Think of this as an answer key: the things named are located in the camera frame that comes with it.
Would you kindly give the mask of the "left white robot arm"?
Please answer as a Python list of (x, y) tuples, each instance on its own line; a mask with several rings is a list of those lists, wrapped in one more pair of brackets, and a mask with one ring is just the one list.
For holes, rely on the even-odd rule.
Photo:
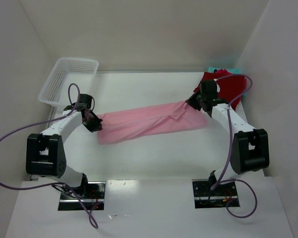
[(102, 130), (102, 119), (94, 112), (94, 98), (81, 94), (77, 108), (72, 103), (64, 108), (61, 119), (39, 134), (27, 138), (26, 172), (29, 175), (51, 177), (64, 183), (65, 192), (72, 188), (79, 197), (89, 193), (87, 176), (67, 165), (64, 142), (74, 130), (83, 125), (89, 132)]

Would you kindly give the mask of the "pink t shirt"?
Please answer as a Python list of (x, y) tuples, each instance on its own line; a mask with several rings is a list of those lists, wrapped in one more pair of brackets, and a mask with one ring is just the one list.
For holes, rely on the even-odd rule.
[(105, 113), (98, 143), (115, 144), (142, 136), (201, 129), (204, 115), (185, 101)]

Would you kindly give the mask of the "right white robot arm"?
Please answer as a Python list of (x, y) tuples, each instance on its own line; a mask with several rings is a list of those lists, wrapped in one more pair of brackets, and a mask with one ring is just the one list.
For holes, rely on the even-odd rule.
[(193, 109), (207, 113), (229, 133), (226, 163), (222, 169), (211, 172), (209, 177), (211, 191), (222, 182), (235, 181), (247, 172), (262, 170), (270, 164), (267, 131), (251, 126), (232, 108), (244, 93), (228, 102), (219, 97), (218, 83), (218, 79), (201, 81), (199, 90), (186, 101)]

